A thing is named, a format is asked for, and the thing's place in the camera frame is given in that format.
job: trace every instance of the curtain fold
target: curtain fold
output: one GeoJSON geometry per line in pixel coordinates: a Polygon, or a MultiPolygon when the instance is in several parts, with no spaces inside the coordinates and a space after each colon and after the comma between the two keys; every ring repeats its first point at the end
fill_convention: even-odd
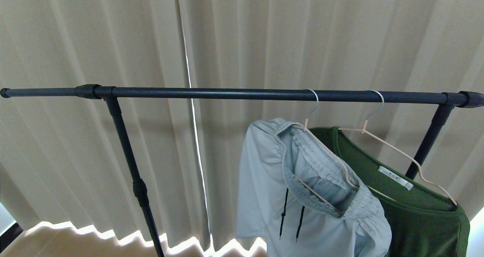
{"type": "MultiPolygon", "coordinates": [[[[1,0],[0,82],[188,87],[177,0],[1,0]]],[[[119,99],[159,234],[209,246],[189,100],[119,99]]],[[[3,100],[2,203],[22,228],[72,221],[151,240],[103,101],[3,100]]]]}
{"type": "MultiPolygon", "coordinates": [[[[190,76],[199,88],[482,91],[483,8],[484,0],[180,0],[190,76]]],[[[216,250],[234,237],[247,126],[275,117],[304,122],[312,107],[195,101],[216,250]]],[[[361,127],[375,107],[320,102],[309,125],[361,127]]],[[[385,104],[368,130],[414,155],[436,108],[385,104]]],[[[423,166],[470,218],[484,206],[477,193],[483,190],[483,117],[479,109],[456,109],[423,166]]],[[[371,138],[350,136],[402,173],[410,165],[371,138]]]]}

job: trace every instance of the clothes hanger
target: clothes hanger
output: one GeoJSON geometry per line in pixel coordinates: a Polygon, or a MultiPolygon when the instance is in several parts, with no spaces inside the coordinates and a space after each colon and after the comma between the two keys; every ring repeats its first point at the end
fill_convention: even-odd
{"type": "Polygon", "coordinates": [[[399,153],[401,153],[402,155],[404,155],[405,157],[407,157],[408,159],[411,159],[411,161],[418,167],[419,169],[419,176],[420,178],[425,181],[426,183],[428,184],[431,184],[431,185],[434,185],[434,186],[437,186],[438,188],[440,188],[448,197],[449,199],[452,201],[452,203],[457,206],[457,202],[453,199],[453,197],[440,185],[438,184],[435,184],[433,183],[432,181],[428,181],[426,178],[424,178],[424,175],[422,174],[422,166],[417,162],[415,161],[414,158],[410,157],[408,154],[406,154],[405,152],[399,150],[398,148],[394,147],[393,145],[391,145],[390,143],[386,142],[385,140],[382,140],[381,138],[379,138],[378,136],[370,133],[369,131],[366,130],[366,126],[368,125],[368,119],[370,118],[370,116],[372,116],[373,114],[376,114],[377,112],[379,112],[380,110],[382,110],[383,108],[383,105],[385,104],[385,99],[383,98],[383,95],[379,92],[379,91],[376,91],[376,90],[368,90],[368,91],[372,91],[372,92],[375,92],[377,93],[380,98],[382,99],[382,104],[380,105],[380,107],[376,110],[376,111],[373,111],[371,112],[370,114],[368,114],[368,116],[366,116],[366,120],[365,120],[365,124],[363,124],[363,129],[349,129],[349,128],[339,128],[339,130],[341,131],[360,131],[361,133],[363,134],[368,134],[370,135],[371,137],[377,139],[378,141],[384,143],[385,145],[391,147],[392,149],[398,151],[399,153]]]}
{"type": "Polygon", "coordinates": [[[318,103],[320,102],[320,98],[318,97],[318,95],[316,94],[316,92],[314,90],[311,90],[311,89],[305,89],[305,90],[309,90],[311,92],[313,92],[313,94],[316,96],[316,105],[314,107],[314,109],[312,109],[311,111],[309,111],[306,115],[306,120],[304,121],[304,127],[302,126],[297,126],[297,125],[292,125],[292,127],[295,127],[295,128],[298,128],[298,129],[302,129],[304,130],[305,132],[307,132],[309,135],[311,135],[311,137],[314,138],[314,140],[316,140],[316,142],[318,142],[323,148],[325,148],[325,150],[327,150],[329,152],[329,154],[331,154],[334,159],[337,160],[337,162],[339,162],[339,164],[341,164],[341,166],[343,167],[344,169],[344,179],[346,180],[346,182],[352,187],[352,188],[355,188],[355,189],[358,189],[359,187],[355,184],[353,184],[350,180],[349,180],[349,174],[348,174],[348,169],[346,168],[346,165],[344,165],[343,161],[341,161],[341,159],[336,156],[336,154],[334,154],[328,147],[325,146],[325,144],[323,144],[317,137],[316,135],[314,135],[310,130],[307,129],[307,122],[308,122],[308,119],[309,117],[311,116],[311,114],[318,108],[318,103]]]}

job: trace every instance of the beige tile floor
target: beige tile floor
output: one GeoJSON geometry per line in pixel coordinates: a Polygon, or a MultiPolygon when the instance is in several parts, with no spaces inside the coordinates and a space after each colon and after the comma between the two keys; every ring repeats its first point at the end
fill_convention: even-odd
{"type": "MultiPolygon", "coordinates": [[[[164,252],[166,242],[162,244],[164,252]]],[[[1,254],[0,257],[156,257],[154,247],[146,247],[139,238],[127,245],[119,245],[115,237],[102,239],[96,233],[78,234],[71,228],[53,229],[42,226],[33,232],[23,232],[1,254]]],[[[167,257],[203,257],[197,246],[192,246],[167,257]]],[[[223,257],[244,257],[237,250],[223,257]]],[[[258,248],[252,257],[266,257],[258,248]]]]}

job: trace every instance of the black drawstring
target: black drawstring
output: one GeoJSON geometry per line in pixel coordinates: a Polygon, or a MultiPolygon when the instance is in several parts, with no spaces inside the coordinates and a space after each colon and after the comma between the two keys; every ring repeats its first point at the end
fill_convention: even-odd
{"type": "Polygon", "coordinates": [[[303,224],[304,206],[301,209],[301,218],[299,219],[298,231],[296,233],[296,243],[298,242],[299,231],[301,230],[301,225],[303,224]]]}
{"type": "Polygon", "coordinates": [[[287,205],[287,194],[289,193],[289,188],[285,190],[285,201],[284,201],[284,212],[282,212],[282,219],[281,219],[281,229],[279,231],[279,240],[281,239],[282,235],[282,224],[284,223],[284,217],[285,217],[285,206],[287,205]]]}

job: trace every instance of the hanger hook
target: hanger hook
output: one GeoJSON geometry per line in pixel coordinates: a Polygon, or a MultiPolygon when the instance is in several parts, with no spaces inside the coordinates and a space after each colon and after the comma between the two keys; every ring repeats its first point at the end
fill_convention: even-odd
{"type": "Polygon", "coordinates": [[[311,91],[314,96],[316,96],[316,105],[314,106],[314,109],[310,110],[307,114],[306,114],[306,121],[304,121],[304,130],[307,130],[307,121],[309,119],[309,117],[311,116],[311,114],[313,114],[313,112],[318,109],[318,103],[320,102],[320,98],[318,97],[318,94],[316,94],[316,92],[312,89],[305,89],[305,90],[309,90],[311,91]]]}
{"type": "Polygon", "coordinates": [[[383,108],[383,105],[385,104],[385,99],[383,98],[383,95],[382,95],[382,94],[381,94],[379,91],[377,91],[377,90],[367,90],[367,91],[372,91],[372,92],[375,92],[375,93],[377,93],[378,95],[380,95],[380,98],[382,99],[382,104],[380,105],[380,107],[379,107],[377,110],[375,110],[375,111],[373,111],[373,112],[370,112],[370,114],[368,114],[368,115],[366,116],[365,121],[368,121],[368,119],[370,118],[370,116],[372,116],[373,114],[376,114],[377,112],[381,111],[381,110],[382,110],[382,108],[383,108]]]}

